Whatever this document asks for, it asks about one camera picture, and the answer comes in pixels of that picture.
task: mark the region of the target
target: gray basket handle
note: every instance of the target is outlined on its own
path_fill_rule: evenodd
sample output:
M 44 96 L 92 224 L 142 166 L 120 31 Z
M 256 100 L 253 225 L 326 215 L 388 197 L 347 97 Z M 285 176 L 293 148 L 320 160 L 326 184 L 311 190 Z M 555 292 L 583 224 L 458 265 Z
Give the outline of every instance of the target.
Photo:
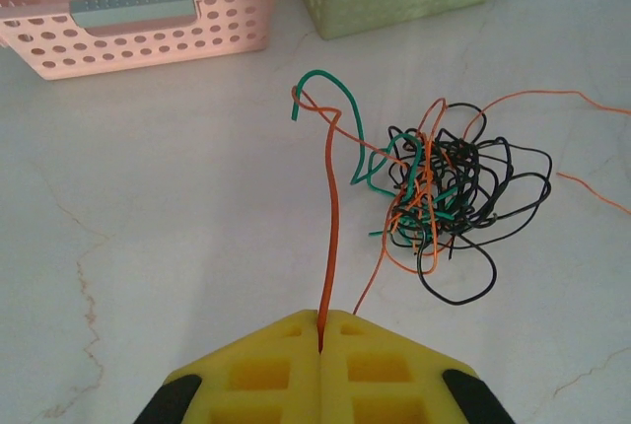
M 177 17 L 197 17 L 195 0 L 72 0 L 70 15 L 89 29 Z

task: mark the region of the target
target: white marble floor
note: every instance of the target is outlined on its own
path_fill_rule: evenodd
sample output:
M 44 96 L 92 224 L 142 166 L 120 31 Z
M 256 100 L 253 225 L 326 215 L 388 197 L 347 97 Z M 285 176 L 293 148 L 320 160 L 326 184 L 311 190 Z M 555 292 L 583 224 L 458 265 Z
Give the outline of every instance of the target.
M 384 144 L 389 124 L 416 123 L 440 96 L 484 105 L 578 89 L 629 108 L 630 25 L 631 0 L 492 0 L 325 42 L 300 0 L 278 0 L 256 54 L 47 83 L 0 51 L 0 421 L 132 422 L 169 371 L 316 307 L 326 127 L 290 119 L 307 70 L 345 81 L 367 138 Z M 341 100 L 322 84 L 311 92 Z M 628 117 L 576 97 L 494 110 L 489 135 L 546 150 L 555 169 L 631 206 Z M 340 179 L 356 157 L 336 142 Z M 386 205 L 341 183 L 333 306 L 349 310 Z M 443 305 L 387 265 L 361 316 L 469 363 L 520 423 L 626 423 L 630 227 L 555 177 L 530 227 L 489 248 L 499 279 L 484 300 Z M 474 253 L 443 266 L 437 281 L 454 295 L 484 278 Z

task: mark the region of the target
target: black wire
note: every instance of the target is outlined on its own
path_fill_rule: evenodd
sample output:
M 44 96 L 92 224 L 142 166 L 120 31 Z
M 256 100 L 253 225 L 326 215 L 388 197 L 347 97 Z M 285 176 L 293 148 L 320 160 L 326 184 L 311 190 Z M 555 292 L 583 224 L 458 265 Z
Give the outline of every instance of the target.
M 434 244 L 426 198 L 420 206 L 424 216 L 423 220 L 419 219 L 418 205 L 414 207 L 415 211 L 410 211 L 409 203 L 411 201 L 401 200 L 393 206 L 392 215 L 398 216 L 399 221 L 395 231 L 390 232 L 389 236 L 390 240 L 398 247 L 417 247 L 417 272 L 425 289 L 447 304 L 462 306 L 482 298 L 493 289 L 497 280 L 497 267 L 491 255 L 483 247 L 512 237 L 532 221 L 543 201 L 550 195 L 552 158 L 544 151 L 509 143 L 504 137 L 480 141 L 487 126 L 485 113 L 480 107 L 467 103 L 448 106 L 449 109 L 457 107 L 473 109 L 480 114 L 481 123 L 470 142 L 453 135 L 446 128 L 441 128 L 432 143 L 429 168 L 433 174 L 432 198 L 439 199 L 438 201 L 434 200 L 437 244 L 449 248 L 449 259 L 452 258 L 455 250 L 473 248 L 479 251 L 491 266 L 489 284 L 481 292 L 458 301 L 443 296 L 429 285 L 421 268 L 423 251 Z M 387 130 L 390 141 L 402 133 L 416 136 L 417 132 L 417 128 L 413 127 L 401 130 L 396 126 L 390 126 Z M 416 159 L 418 146 L 408 140 L 402 140 L 394 143 L 392 148 L 398 162 L 391 163 L 387 173 L 394 189 L 405 190 L 410 183 L 415 183 L 415 190 L 416 183 L 421 189 L 427 188 L 423 178 L 426 164 L 425 155 L 420 156 L 421 161 L 416 167 L 412 166 Z M 490 149 L 500 149 L 500 153 L 487 154 Z M 517 172 L 513 157 L 515 150 L 544 157 L 547 162 L 545 174 Z M 416 168 L 416 179 L 410 178 L 413 172 L 412 168 Z M 537 179 L 541 182 L 541 190 L 535 200 L 510 212 L 498 213 L 496 211 L 497 202 L 506 193 L 509 186 L 515 181 L 526 178 Z M 474 242 L 468 237 L 468 234 L 473 231 L 497 226 L 506 219 L 524 213 L 528 213 L 526 219 L 507 234 L 483 242 Z

